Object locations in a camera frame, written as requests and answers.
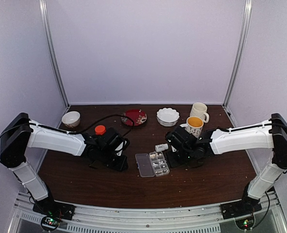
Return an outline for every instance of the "red plate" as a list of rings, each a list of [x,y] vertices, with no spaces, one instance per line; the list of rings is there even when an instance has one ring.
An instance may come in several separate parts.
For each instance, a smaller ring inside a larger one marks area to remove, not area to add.
[[[142,125],[147,121],[147,114],[141,109],[127,110],[125,113],[123,113],[123,115],[131,118],[135,123],[134,126]],[[132,126],[133,124],[129,119],[125,117],[121,117],[121,120],[126,125]]]

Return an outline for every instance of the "white wall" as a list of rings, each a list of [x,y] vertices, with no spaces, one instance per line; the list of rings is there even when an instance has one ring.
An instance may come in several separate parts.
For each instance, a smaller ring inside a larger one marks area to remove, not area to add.
[[[229,104],[240,126],[281,113],[287,121],[287,1],[255,0],[247,44]],[[270,150],[252,150],[262,167]],[[287,175],[276,184],[287,218]]]
[[[0,1],[0,133],[20,112],[56,126],[64,112],[50,64],[37,0]],[[30,150],[35,166],[42,150]],[[0,233],[20,185],[0,164]]]
[[[70,103],[223,102],[244,0],[54,0],[47,5]]]

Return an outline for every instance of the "ventilation grille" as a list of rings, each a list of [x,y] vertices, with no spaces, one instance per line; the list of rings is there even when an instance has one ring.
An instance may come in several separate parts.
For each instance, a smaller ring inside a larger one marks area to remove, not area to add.
[[[90,227],[84,227],[84,226],[76,226],[72,224],[67,225],[67,230],[72,233],[129,233],[129,231],[107,231],[107,230],[98,230],[95,228],[90,228]],[[154,233],[165,233],[164,231],[151,231]],[[166,233],[221,233],[220,230],[220,225],[219,224],[214,224],[210,226],[205,226],[205,227],[196,227],[193,228],[192,230],[187,230],[187,231],[168,231]]]
[[[41,218],[39,216],[30,214],[30,213],[25,213],[25,212],[22,213],[21,219],[27,220],[29,222],[39,223],[39,224],[41,221]]]

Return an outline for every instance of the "patterned mug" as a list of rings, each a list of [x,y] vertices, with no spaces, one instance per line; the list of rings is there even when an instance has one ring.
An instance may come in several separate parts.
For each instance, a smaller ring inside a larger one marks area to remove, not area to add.
[[[202,132],[203,125],[204,122],[201,118],[197,116],[191,116],[187,119],[186,124],[181,124],[180,126],[185,128],[186,131],[198,138]]]

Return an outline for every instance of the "robotic arm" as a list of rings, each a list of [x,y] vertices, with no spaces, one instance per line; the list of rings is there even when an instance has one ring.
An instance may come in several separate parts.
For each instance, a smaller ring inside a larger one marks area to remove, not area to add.
[[[26,147],[44,148],[98,160],[108,168],[123,171],[128,168],[122,154],[129,145],[115,129],[103,135],[75,134],[41,125],[20,113],[0,137],[0,162],[9,168],[28,189],[35,201],[34,211],[56,218],[71,219],[74,206],[55,202],[49,187],[40,179],[25,157]]]
[[[271,119],[255,125],[206,131],[198,139],[177,127],[166,135],[166,140],[177,149],[167,154],[171,166],[235,150],[273,150],[273,157],[246,185],[242,200],[221,205],[224,219],[248,214],[258,207],[260,198],[287,171],[287,123],[279,114],[272,114]]]

